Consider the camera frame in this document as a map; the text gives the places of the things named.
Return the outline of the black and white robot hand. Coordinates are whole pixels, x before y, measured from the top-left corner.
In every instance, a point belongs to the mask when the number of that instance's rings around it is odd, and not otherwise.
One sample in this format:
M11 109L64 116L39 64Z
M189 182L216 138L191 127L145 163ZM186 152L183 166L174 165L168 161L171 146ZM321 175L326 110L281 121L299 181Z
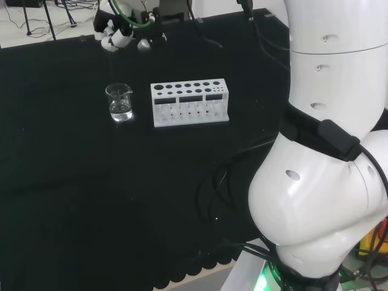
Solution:
M95 39L108 52L134 43L140 51L165 44L159 5L159 1L99 1L93 18Z

